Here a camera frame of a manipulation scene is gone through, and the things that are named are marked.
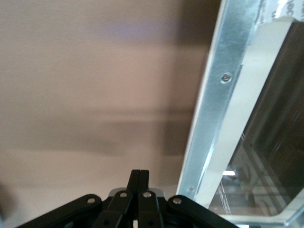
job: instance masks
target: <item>glass panel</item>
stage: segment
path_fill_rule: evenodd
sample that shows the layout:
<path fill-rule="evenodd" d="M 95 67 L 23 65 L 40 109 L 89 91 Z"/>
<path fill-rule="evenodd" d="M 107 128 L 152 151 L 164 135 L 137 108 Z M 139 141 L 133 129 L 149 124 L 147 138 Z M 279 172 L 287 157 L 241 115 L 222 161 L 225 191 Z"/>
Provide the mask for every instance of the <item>glass panel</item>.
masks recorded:
<path fill-rule="evenodd" d="M 304 205 L 303 35 L 303 23 L 293 23 L 211 202 L 213 212 L 274 216 L 292 200 Z"/>

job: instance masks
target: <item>screw head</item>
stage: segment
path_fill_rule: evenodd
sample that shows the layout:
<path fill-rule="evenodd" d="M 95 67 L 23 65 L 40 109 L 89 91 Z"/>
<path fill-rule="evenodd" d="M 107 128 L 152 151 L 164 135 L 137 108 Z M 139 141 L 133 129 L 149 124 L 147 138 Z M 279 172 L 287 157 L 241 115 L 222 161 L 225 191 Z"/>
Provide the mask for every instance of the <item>screw head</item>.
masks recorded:
<path fill-rule="evenodd" d="M 180 198 L 175 198 L 175 199 L 173 199 L 173 203 L 181 204 L 181 199 Z"/>
<path fill-rule="evenodd" d="M 122 192 L 122 193 L 120 193 L 120 195 L 119 195 L 120 197 L 127 197 L 128 196 L 128 194 L 126 193 L 126 192 Z"/>
<path fill-rule="evenodd" d="M 87 203 L 94 203 L 95 202 L 95 198 L 89 198 L 86 202 Z"/>
<path fill-rule="evenodd" d="M 232 77 L 232 74 L 227 72 L 227 73 L 224 73 L 223 76 L 222 76 L 222 81 L 221 83 L 227 83 L 227 82 L 230 82 L 231 81 L 231 77 Z"/>
<path fill-rule="evenodd" d="M 144 192 L 142 195 L 143 195 L 145 198 L 149 198 L 149 197 L 152 196 L 151 193 L 148 192 L 148 191 Z"/>

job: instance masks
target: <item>white label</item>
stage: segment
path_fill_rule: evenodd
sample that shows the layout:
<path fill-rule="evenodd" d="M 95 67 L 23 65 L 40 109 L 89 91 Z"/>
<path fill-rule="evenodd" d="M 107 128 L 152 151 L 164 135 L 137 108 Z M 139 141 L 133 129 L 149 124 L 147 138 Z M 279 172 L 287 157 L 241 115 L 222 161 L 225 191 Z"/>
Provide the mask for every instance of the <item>white label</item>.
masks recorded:
<path fill-rule="evenodd" d="M 304 0 L 262 0 L 257 23 L 263 24 L 286 16 L 304 21 Z"/>

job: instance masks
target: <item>aluminum frame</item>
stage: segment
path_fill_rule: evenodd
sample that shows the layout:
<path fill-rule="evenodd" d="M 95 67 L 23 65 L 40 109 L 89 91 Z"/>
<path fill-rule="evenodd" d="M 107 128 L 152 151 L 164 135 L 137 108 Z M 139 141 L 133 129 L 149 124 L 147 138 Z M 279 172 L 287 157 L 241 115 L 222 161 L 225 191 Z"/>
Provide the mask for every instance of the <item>aluminum frame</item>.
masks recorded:
<path fill-rule="evenodd" d="M 255 33 L 260 2 L 224 0 L 221 3 L 177 189 L 177 194 L 192 200 L 200 188 L 244 53 Z"/>

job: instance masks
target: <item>metal screw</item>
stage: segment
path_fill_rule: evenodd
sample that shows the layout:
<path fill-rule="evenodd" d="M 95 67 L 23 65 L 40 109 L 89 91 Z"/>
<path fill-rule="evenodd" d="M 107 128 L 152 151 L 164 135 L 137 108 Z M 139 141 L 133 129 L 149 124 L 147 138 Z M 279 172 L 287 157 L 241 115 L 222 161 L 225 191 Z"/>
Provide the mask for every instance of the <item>metal screw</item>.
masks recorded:
<path fill-rule="evenodd" d="M 224 73 L 222 76 L 222 83 L 227 83 L 231 81 L 232 75 L 230 73 Z"/>
<path fill-rule="evenodd" d="M 151 195 L 151 193 L 150 192 L 148 192 L 148 191 L 146 191 L 144 194 L 142 194 L 145 198 L 149 198 L 149 197 L 151 197 L 152 195 Z"/>
<path fill-rule="evenodd" d="M 173 203 L 181 204 L 181 199 L 180 198 L 175 198 L 175 199 L 173 199 Z"/>
<path fill-rule="evenodd" d="M 122 192 L 122 193 L 120 193 L 120 195 L 119 195 L 120 197 L 127 197 L 128 196 L 128 194 L 126 193 L 126 192 Z"/>
<path fill-rule="evenodd" d="M 95 198 L 89 198 L 86 202 L 87 203 L 94 203 L 95 202 Z"/>

